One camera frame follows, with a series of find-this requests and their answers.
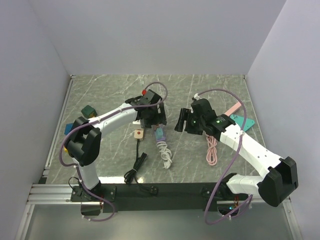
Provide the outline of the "white plug adapter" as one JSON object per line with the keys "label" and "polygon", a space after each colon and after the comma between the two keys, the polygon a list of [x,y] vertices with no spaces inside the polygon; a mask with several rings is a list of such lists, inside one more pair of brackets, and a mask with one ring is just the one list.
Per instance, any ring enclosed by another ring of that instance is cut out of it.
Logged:
{"label": "white plug adapter", "polygon": [[133,125],[140,125],[141,122],[140,122],[139,120],[136,120],[136,121],[133,121],[132,124],[133,124]]}

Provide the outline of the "dark green cube plug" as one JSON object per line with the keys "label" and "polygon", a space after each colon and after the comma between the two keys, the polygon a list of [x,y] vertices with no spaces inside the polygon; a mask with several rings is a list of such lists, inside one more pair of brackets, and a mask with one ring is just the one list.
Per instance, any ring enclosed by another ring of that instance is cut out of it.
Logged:
{"label": "dark green cube plug", "polygon": [[90,105],[86,105],[86,106],[81,110],[81,113],[82,113],[82,115],[83,115],[85,118],[87,118],[87,119],[89,119],[89,116],[90,116],[91,113],[95,113],[96,116],[98,115],[98,114],[97,114],[97,111],[96,111],[92,106],[90,106]]}

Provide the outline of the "blue cube adapter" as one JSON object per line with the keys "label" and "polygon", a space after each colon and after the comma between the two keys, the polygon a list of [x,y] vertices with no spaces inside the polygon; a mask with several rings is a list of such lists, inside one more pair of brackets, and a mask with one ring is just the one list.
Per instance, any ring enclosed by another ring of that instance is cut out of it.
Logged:
{"label": "blue cube adapter", "polygon": [[73,127],[73,123],[67,123],[65,125],[65,129],[64,129],[64,135],[68,135],[69,132],[72,130],[72,127]]}

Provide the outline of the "pink power strip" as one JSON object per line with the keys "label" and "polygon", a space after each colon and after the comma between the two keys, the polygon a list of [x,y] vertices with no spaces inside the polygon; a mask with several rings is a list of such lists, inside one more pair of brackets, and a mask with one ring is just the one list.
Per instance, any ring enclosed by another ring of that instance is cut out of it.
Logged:
{"label": "pink power strip", "polygon": [[230,109],[228,109],[224,114],[227,116],[230,116],[234,114],[236,111],[238,111],[241,108],[241,106],[242,106],[241,103],[237,102]]}

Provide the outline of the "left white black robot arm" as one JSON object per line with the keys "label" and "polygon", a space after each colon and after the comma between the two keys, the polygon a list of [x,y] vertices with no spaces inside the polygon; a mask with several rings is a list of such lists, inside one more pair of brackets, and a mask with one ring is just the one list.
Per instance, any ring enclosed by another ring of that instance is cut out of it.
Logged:
{"label": "left white black robot arm", "polygon": [[60,163],[76,168],[82,195],[88,201],[94,201],[103,195],[94,164],[100,153],[102,138],[134,121],[139,121],[143,129],[166,125],[165,99],[153,90],[145,89],[142,95],[127,99],[119,107],[103,115],[89,119],[79,117],[74,121],[61,147],[67,150],[73,163],[66,164],[62,159]]}

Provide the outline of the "beige power strip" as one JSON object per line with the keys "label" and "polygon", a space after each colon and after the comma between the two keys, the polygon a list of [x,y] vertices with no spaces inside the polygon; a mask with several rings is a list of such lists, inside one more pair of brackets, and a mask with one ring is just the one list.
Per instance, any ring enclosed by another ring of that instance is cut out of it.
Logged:
{"label": "beige power strip", "polygon": [[144,139],[144,130],[143,129],[135,129],[134,130],[134,138],[136,140],[142,141]]}

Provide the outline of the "purple power strip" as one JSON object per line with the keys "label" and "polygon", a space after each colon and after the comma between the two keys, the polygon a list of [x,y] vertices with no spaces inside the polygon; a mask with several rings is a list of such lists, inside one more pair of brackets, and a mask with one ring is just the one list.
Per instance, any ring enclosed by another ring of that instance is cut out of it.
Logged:
{"label": "purple power strip", "polygon": [[155,125],[153,132],[157,143],[166,141],[165,131],[161,125]]}

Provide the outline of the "black base bar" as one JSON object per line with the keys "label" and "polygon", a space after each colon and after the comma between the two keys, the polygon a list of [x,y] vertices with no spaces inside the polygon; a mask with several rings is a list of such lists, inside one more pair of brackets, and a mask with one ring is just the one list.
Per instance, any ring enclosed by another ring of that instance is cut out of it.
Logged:
{"label": "black base bar", "polygon": [[[158,211],[158,210],[205,210],[215,182],[198,183],[102,183],[94,194],[114,204],[118,211]],[[209,211],[217,212],[219,201],[244,201],[248,194],[233,194],[221,184],[210,204]],[[101,203],[89,195],[80,186],[74,186],[71,192],[72,203]]]}

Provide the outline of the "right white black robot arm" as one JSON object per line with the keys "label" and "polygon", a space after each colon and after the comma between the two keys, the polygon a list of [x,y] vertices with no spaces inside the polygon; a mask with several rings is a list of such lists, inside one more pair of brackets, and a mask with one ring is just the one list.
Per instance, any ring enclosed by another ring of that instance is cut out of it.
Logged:
{"label": "right white black robot arm", "polygon": [[214,137],[238,151],[258,172],[257,176],[230,174],[219,187],[222,198],[230,200],[236,194],[259,195],[267,204],[277,207],[298,186],[297,164],[291,157],[282,158],[255,141],[233,119],[216,115],[205,98],[195,100],[191,108],[182,108],[176,132]]}

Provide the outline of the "aluminium rail frame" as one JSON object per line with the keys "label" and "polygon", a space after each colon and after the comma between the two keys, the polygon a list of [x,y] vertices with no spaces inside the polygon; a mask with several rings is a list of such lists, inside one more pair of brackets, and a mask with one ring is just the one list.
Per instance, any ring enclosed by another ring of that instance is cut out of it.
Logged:
{"label": "aluminium rail frame", "polygon": [[240,175],[258,175],[241,156],[233,160],[235,151],[222,143],[217,146],[217,164],[209,166],[205,161],[205,136],[174,131],[181,108],[190,104],[194,93],[205,88],[223,88],[222,92],[207,94],[217,113],[224,112],[237,99],[241,99],[245,104],[245,110],[239,110],[237,114],[255,119],[254,107],[243,75],[73,75],[49,150],[43,178],[32,186],[28,202],[71,203],[73,187],[78,186],[78,176],[74,168],[60,164],[59,149],[65,136],[66,124],[79,117],[84,106],[91,105],[102,114],[117,107],[124,100],[138,95],[147,84],[151,84],[154,91],[162,93],[163,87],[158,85],[158,82],[162,82],[169,91],[165,101],[168,122],[164,132],[173,154],[171,168],[163,167],[153,131],[147,129],[144,140],[137,142],[134,138],[134,127],[129,123],[101,141],[100,154],[96,160],[97,175],[101,184],[215,183],[225,169]]}

